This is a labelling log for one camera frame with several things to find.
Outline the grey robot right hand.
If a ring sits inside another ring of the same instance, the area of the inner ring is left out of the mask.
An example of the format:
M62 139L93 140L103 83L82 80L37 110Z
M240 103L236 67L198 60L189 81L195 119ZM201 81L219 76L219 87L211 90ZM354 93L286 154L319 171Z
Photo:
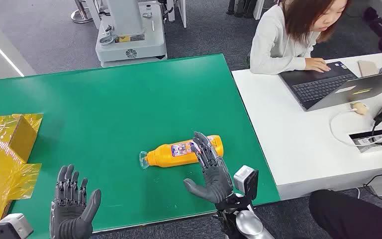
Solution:
M195 131L192 140L191 150L201 165L205 185L198 185L186 178L183 180L184 186L195 196L214 204L221 203L233 193L233 183L227 166L203 133Z

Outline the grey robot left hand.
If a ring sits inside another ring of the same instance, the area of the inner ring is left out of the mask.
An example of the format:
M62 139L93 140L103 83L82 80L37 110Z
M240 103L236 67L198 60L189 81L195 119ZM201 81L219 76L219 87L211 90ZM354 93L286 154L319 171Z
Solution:
M89 239L93 219L100 207L101 190L94 190L87 199L88 179L78 181L74 165L62 166L56 180L50 209L50 238Z

